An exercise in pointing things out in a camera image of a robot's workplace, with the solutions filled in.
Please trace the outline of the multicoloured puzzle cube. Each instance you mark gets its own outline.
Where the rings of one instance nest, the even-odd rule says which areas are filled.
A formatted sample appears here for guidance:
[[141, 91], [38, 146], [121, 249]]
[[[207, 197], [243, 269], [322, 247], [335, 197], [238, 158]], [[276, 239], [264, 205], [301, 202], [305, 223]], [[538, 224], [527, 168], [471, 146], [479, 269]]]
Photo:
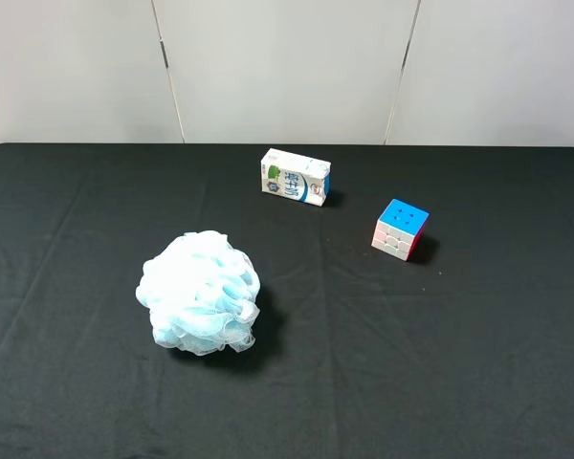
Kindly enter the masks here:
[[398, 199], [393, 199], [378, 218], [371, 247], [408, 261], [429, 214]]

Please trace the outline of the white blue milk carton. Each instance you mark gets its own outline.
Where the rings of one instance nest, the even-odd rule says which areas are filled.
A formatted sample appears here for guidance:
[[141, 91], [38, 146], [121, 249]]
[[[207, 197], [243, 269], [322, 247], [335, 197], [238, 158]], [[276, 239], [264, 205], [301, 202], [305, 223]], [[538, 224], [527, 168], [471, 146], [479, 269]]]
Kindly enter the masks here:
[[260, 170], [264, 193], [317, 207], [329, 193], [330, 162], [270, 148]]

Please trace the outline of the blue white bath loofah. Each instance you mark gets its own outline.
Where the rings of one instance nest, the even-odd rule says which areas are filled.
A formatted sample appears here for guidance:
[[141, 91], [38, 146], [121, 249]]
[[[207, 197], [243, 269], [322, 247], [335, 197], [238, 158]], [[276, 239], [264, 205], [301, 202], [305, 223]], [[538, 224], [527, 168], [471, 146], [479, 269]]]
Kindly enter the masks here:
[[201, 357], [254, 345], [260, 280], [249, 256], [215, 230], [186, 232], [143, 263], [135, 291], [156, 344]]

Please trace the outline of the black tablecloth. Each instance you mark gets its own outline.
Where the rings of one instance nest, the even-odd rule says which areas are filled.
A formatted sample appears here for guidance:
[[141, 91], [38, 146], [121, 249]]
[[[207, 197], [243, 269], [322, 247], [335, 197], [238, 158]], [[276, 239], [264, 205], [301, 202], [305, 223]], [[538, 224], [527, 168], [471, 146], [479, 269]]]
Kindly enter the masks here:
[[[0, 458], [574, 458], [574, 147], [0, 144]], [[398, 199], [408, 261], [371, 247]], [[255, 345], [151, 336], [144, 261], [217, 230], [261, 280]]]

